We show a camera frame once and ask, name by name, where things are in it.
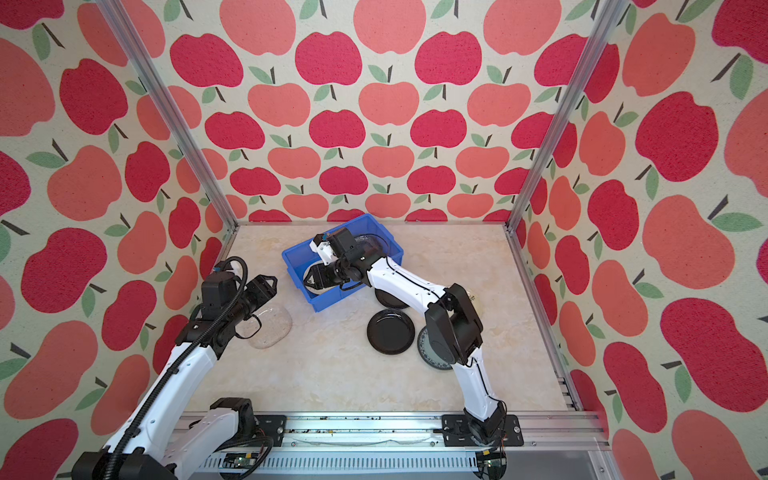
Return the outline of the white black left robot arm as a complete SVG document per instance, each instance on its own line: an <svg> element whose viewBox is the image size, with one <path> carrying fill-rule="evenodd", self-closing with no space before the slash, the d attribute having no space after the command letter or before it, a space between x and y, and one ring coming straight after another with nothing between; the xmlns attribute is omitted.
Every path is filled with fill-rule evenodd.
<svg viewBox="0 0 768 480"><path fill-rule="evenodd" d="M261 433L247 398L214 402L179 438L173 436L191 397L202 384L237 326L277 294L274 276L250 281L219 270L202 286L202 305L176 339L169 360L151 390L122 427L97 452L76 461L75 479L188 479L221 447L273 438Z"/></svg>

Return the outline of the cream yellow round plate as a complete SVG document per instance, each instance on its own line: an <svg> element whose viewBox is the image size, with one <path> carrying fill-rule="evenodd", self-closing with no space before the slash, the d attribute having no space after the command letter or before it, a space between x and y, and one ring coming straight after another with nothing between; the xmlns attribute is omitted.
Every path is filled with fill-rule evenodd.
<svg viewBox="0 0 768 480"><path fill-rule="evenodd" d="M482 302L480 301L480 299L478 298L478 296L475 293L470 292L470 291L468 291L468 296L469 296L469 299L470 299L470 301L471 301L475 311L478 314L481 314L482 310L483 310L483 305L482 305Z"/></svg>

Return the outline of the clear glass plate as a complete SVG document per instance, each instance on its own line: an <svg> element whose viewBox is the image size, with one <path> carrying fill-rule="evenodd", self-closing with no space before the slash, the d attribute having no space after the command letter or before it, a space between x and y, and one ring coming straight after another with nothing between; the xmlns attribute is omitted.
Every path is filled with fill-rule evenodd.
<svg viewBox="0 0 768 480"><path fill-rule="evenodd" d="M364 251L379 252L383 256L389 255L389 245L385 239L374 234L360 234L355 236L356 243Z"/></svg>
<svg viewBox="0 0 768 480"><path fill-rule="evenodd" d="M265 350L275 346L291 331L293 319L282 304L267 305L249 320L254 330L246 340L255 349Z"/></svg>

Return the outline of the black round plate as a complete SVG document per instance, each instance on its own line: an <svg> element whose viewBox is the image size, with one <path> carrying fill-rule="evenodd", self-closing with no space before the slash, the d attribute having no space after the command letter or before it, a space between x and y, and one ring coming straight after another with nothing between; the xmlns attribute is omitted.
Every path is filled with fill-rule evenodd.
<svg viewBox="0 0 768 480"><path fill-rule="evenodd" d="M387 293L384 290L375 289L374 292L375 292L375 298L377 299L377 301L385 308L405 309L408 307L407 303L396 298L394 295Z"/></svg>
<svg viewBox="0 0 768 480"><path fill-rule="evenodd" d="M379 353L398 355L412 345L415 339L415 326L403 311L384 309L370 318L366 335L369 344Z"/></svg>

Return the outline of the white floral round plate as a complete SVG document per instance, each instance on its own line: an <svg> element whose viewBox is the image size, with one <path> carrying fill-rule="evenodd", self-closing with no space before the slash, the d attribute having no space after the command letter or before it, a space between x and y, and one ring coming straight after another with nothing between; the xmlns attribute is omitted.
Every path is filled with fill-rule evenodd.
<svg viewBox="0 0 768 480"><path fill-rule="evenodd" d="M305 289L311 294L315 296L321 296L325 295L331 291L345 291L344 285L333 285L329 287L323 287L323 288L315 288L312 286L305 286Z"/></svg>

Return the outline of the black round plate front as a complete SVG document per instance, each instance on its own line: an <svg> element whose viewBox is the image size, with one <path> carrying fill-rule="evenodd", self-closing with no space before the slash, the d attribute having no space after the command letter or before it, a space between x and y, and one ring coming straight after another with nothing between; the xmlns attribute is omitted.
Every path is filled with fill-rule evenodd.
<svg viewBox="0 0 768 480"><path fill-rule="evenodd" d="M398 355L412 345L415 339L415 326L403 311L384 309L370 318L366 335L369 344L379 353Z"/></svg>

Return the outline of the blue patterned round plate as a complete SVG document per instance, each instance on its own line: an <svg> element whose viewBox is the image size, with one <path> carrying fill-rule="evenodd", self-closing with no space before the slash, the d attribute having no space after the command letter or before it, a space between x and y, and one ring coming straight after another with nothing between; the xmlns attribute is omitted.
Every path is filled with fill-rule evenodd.
<svg viewBox="0 0 768 480"><path fill-rule="evenodd" d="M440 370L451 370L451 364L443 360L432 348L426 327L423 327L417 338L417 349L422 360L430 367Z"/></svg>

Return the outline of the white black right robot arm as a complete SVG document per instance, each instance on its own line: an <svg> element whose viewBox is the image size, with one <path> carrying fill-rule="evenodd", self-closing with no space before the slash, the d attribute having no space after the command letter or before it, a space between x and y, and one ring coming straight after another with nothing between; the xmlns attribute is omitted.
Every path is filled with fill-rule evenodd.
<svg viewBox="0 0 768 480"><path fill-rule="evenodd" d="M313 265L303 283L313 290L349 282L385 291L421 313L432 350L452 368L464 399L464 414L473 441L499 447L507 436L506 403L497 397L484 365L483 325L461 285L429 282L388 257L350 263L337 259Z"/></svg>

